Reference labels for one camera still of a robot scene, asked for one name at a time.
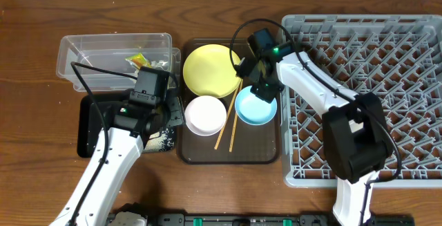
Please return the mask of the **white bowl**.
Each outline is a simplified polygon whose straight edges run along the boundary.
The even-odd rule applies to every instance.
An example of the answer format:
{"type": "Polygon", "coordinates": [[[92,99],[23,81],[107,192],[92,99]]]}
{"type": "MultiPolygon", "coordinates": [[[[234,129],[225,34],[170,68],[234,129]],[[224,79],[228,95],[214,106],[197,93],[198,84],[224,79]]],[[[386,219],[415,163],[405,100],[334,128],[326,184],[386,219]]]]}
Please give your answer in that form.
{"type": "Polygon", "coordinates": [[[190,101],[184,115],[188,129],[199,136],[216,134],[227,120],[224,104],[218,98],[208,95],[190,101]]]}

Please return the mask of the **yellow plate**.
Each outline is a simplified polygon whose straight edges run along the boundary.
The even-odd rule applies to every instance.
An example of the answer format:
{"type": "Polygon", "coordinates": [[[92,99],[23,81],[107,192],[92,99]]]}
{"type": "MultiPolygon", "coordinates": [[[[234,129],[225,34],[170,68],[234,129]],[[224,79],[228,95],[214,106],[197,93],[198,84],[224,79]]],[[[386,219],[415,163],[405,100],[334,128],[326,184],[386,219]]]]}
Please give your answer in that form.
{"type": "Polygon", "coordinates": [[[184,61],[183,78],[187,88],[198,96],[222,98],[230,95],[240,85],[233,63],[240,58],[220,44],[207,44],[193,50],[184,61]]]}

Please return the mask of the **wooden chopstick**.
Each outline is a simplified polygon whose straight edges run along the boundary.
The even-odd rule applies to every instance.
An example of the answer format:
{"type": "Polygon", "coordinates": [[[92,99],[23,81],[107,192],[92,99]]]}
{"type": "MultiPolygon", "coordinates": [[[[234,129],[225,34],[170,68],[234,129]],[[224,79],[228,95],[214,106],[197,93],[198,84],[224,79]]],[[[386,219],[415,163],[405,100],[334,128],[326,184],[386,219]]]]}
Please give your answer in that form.
{"type": "Polygon", "coordinates": [[[215,144],[215,146],[214,146],[214,149],[215,149],[215,150],[218,150],[219,144],[220,144],[221,139],[222,139],[222,135],[223,135],[224,130],[225,130],[225,127],[226,127],[226,125],[227,125],[227,121],[228,121],[228,119],[229,119],[230,113],[231,113],[232,108],[233,108],[233,105],[234,105],[234,103],[235,103],[236,96],[237,96],[237,94],[238,94],[238,91],[242,88],[242,84],[243,84],[243,81],[242,81],[242,79],[241,79],[240,84],[239,84],[239,87],[237,87],[237,89],[234,91],[233,97],[232,97],[232,99],[231,99],[231,103],[230,103],[229,108],[228,108],[228,110],[227,110],[227,118],[226,118],[226,121],[224,122],[224,125],[223,125],[223,127],[221,128],[221,130],[220,130],[220,132],[219,132],[218,139],[217,139],[216,144],[215,144]]]}
{"type": "MultiPolygon", "coordinates": [[[[243,80],[241,80],[241,82],[240,82],[240,85],[238,87],[238,92],[235,96],[234,102],[236,101],[237,95],[242,90],[242,87],[243,87],[243,80]]],[[[238,114],[235,111],[234,120],[233,120],[233,127],[232,127],[232,132],[231,132],[231,139],[230,139],[230,143],[229,143],[229,153],[231,153],[233,151],[234,140],[235,140],[235,136],[236,136],[237,122],[238,122],[238,114]]]]}

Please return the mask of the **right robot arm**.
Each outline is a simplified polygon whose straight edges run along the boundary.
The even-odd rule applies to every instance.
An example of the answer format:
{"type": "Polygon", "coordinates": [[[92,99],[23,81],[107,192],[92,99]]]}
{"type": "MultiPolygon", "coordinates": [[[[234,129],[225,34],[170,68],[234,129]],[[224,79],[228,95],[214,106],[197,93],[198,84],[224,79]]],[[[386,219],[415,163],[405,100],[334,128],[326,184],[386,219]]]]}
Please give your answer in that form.
{"type": "Polygon", "coordinates": [[[268,29],[247,39],[252,57],[235,70],[248,77],[251,92],[270,103],[289,87],[313,108],[322,120],[325,159],[337,177],[333,214],[341,225],[366,225],[371,214],[372,186],[393,153],[379,97],[358,94],[326,75],[307,53],[293,44],[278,44],[268,29]]]}

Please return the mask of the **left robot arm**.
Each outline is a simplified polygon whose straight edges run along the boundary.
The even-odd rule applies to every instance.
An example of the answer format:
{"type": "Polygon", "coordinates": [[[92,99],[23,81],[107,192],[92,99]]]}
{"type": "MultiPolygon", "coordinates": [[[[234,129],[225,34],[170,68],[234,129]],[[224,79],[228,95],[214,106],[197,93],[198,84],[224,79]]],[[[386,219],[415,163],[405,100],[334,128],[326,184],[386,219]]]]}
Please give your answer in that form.
{"type": "Polygon", "coordinates": [[[124,100],[100,102],[86,92],[101,130],[90,162],[53,225],[105,225],[122,183],[151,135],[185,123],[173,73],[141,67],[124,100]]]}

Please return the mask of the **green orange snack wrapper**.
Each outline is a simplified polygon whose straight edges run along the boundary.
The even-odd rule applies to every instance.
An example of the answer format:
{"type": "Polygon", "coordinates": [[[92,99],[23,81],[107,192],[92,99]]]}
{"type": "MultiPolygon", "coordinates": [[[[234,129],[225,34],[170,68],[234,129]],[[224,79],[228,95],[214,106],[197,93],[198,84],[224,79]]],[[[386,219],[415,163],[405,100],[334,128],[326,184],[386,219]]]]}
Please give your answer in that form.
{"type": "Polygon", "coordinates": [[[150,61],[147,60],[147,58],[145,58],[145,56],[143,56],[141,53],[127,57],[125,60],[137,70],[139,70],[141,67],[152,67],[150,61]]]}

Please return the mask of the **light blue bowl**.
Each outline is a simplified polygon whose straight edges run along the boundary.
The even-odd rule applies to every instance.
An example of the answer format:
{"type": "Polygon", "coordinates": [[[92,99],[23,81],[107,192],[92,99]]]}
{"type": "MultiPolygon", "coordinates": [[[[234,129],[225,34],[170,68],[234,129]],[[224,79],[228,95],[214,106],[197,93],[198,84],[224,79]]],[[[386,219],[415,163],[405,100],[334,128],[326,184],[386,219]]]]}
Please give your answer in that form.
{"type": "Polygon", "coordinates": [[[245,123],[260,126],[270,122],[277,112],[277,100],[268,103],[251,92],[251,86],[243,88],[236,97],[235,110],[245,123]]]}

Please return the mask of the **white napkin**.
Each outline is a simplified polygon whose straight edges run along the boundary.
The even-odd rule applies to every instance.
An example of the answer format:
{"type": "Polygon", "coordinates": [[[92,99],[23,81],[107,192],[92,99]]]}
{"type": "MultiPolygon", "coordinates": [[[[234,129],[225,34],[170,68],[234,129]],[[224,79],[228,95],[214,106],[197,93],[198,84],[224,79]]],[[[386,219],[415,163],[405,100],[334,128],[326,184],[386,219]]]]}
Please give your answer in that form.
{"type": "MultiPolygon", "coordinates": [[[[151,68],[154,69],[158,69],[158,70],[165,70],[165,71],[169,71],[170,70],[170,64],[167,61],[153,61],[150,62],[151,63],[151,68]]],[[[135,69],[134,75],[138,76],[140,70],[135,69]]]]}

